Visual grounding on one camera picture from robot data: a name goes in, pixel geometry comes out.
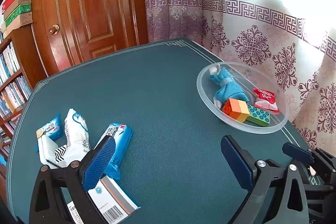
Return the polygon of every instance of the orange toy block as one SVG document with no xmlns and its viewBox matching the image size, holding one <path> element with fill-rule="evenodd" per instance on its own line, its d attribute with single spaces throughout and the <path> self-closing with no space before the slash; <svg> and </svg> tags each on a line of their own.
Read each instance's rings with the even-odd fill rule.
<svg viewBox="0 0 336 224">
<path fill-rule="evenodd" d="M 222 111 L 229 117 L 243 122 L 250 115 L 247 104 L 244 101 L 229 98 L 222 108 Z"/>
</svg>

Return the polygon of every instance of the plastic bowl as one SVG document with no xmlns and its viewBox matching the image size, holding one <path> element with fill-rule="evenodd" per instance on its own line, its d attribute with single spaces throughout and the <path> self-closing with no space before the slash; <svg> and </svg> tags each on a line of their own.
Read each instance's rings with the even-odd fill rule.
<svg viewBox="0 0 336 224">
<path fill-rule="evenodd" d="M 280 114 L 270 116 L 268 127 L 262 127 L 255 123 L 245 121 L 239 122 L 232 119 L 218 109 L 213 103 L 215 92 L 219 90 L 219 85 L 210 80 L 209 69 L 213 66 L 225 67 L 234 77 L 235 81 L 242 87 L 249 98 L 248 104 L 254 105 L 257 96 L 252 91 L 253 88 L 269 90 L 276 95 L 276 103 Z M 242 131 L 255 134 L 268 134 L 280 130 L 288 121 L 288 106 L 284 92 L 276 85 L 274 79 L 270 79 L 262 72 L 253 67 L 238 62 L 219 62 L 205 67 L 197 77 L 197 90 L 205 105 L 223 122 Z"/>
</svg>

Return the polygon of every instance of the blue snack package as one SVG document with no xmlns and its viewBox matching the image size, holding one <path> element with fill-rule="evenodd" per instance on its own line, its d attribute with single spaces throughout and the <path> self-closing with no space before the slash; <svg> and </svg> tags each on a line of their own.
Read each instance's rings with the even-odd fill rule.
<svg viewBox="0 0 336 224">
<path fill-rule="evenodd" d="M 56 141 L 63 136 L 60 113 L 57 113 L 55 118 L 51 119 L 48 123 L 36 131 L 37 138 L 40 138 L 43 134 L 47 135 L 53 141 Z"/>
<path fill-rule="evenodd" d="M 112 123 L 108 126 L 105 133 L 101 136 L 96 146 L 106 136 L 110 135 L 115 140 L 115 152 L 105 168 L 104 173 L 115 180 L 120 179 L 119 165 L 125 154 L 126 148 L 131 140 L 133 132 L 129 126 L 124 123 Z"/>
</svg>

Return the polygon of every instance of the door knob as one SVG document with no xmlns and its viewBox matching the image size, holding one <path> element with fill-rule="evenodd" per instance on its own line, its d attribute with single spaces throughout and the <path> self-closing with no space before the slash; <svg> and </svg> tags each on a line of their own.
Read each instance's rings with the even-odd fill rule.
<svg viewBox="0 0 336 224">
<path fill-rule="evenodd" d="M 52 25 L 51 28 L 49 29 L 49 34 L 57 35 L 58 31 L 59 31 L 59 26 L 57 24 Z"/>
</svg>

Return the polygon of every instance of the door panel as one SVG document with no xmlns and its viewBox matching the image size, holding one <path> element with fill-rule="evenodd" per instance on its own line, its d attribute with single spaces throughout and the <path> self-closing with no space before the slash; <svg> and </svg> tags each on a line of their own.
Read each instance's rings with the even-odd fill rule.
<svg viewBox="0 0 336 224">
<path fill-rule="evenodd" d="M 144 0 L 32 0 L 33 26 L 49 74 L 116 50 L 148 42 Z M 56 35 L 49 33 L 59 25 Z"/>
</svg>

